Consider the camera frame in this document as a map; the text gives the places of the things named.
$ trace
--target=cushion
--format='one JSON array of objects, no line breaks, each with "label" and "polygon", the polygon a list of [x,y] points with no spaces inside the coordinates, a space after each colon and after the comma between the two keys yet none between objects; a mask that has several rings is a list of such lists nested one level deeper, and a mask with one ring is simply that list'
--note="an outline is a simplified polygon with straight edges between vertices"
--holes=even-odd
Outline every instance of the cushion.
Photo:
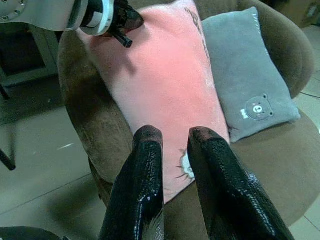
[{"label": "cushion", "polygon": [[203,30],[232,143],[300,118],[270,59],[255,7],[209,17]]},{"label": "cushion", "polygon": [[205,126],[228,141],[228,128],[195,3],[178,0],[139,12],[145,24],[128,33],[130,49],[115,38],[79,36],[132,133],[144,125],[161,130],[167,203],[194,181],[189,129]]}]

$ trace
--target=floor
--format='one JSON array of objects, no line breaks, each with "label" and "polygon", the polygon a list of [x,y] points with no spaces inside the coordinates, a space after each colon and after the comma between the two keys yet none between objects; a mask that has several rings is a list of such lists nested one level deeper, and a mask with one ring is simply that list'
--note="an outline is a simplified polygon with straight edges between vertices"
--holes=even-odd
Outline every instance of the floor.
[{"label": "floor", "polygon": [[[320,27],[304,29],[316,71],[303,90],[320,96]],[[73,240],[96,240],[106,208],[87,155],[63,106],[57,77],[7,89],[0,97],[0,146],[17,168],[0,164],[0,227],[29,226]],[[296,104],[320,129],[320,99],[300,94]],[[320,198],[290,227],[296,240],[320,240]]]}]

